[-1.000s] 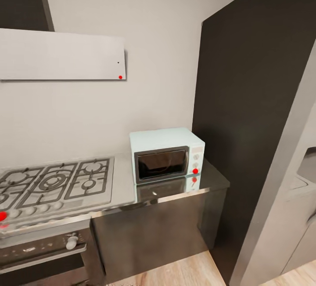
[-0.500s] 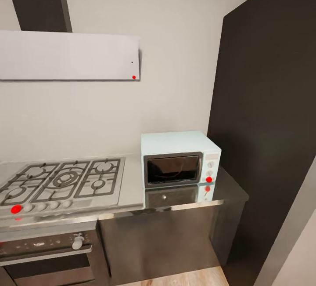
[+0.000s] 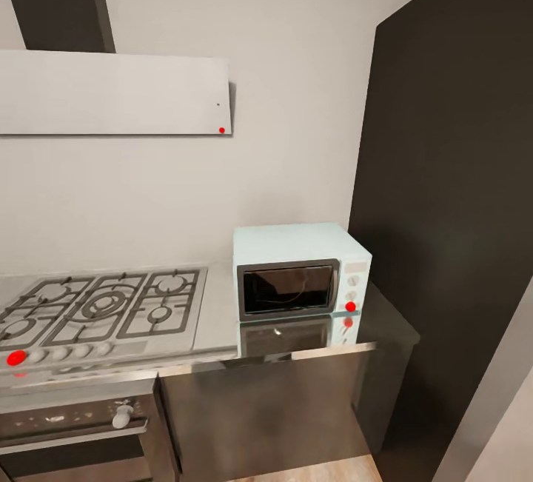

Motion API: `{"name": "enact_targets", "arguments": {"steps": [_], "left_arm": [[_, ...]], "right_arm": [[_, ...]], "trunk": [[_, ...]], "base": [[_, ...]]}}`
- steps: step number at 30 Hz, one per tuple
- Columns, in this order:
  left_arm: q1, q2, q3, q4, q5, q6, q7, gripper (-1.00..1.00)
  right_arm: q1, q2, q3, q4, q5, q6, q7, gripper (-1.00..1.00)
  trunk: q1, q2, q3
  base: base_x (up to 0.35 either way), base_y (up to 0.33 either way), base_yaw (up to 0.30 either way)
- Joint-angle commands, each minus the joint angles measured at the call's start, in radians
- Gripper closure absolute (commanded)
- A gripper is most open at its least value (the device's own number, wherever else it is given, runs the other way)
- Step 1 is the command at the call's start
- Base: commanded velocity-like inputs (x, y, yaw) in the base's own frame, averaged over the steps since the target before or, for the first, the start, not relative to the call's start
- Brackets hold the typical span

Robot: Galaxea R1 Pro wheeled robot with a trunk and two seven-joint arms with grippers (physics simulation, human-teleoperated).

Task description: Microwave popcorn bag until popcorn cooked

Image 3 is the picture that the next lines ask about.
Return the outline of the microwave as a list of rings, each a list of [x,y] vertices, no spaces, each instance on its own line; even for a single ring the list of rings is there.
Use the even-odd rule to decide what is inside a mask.
[[[360,310],[371,262],[338,222],[233,228],[237,321]]]

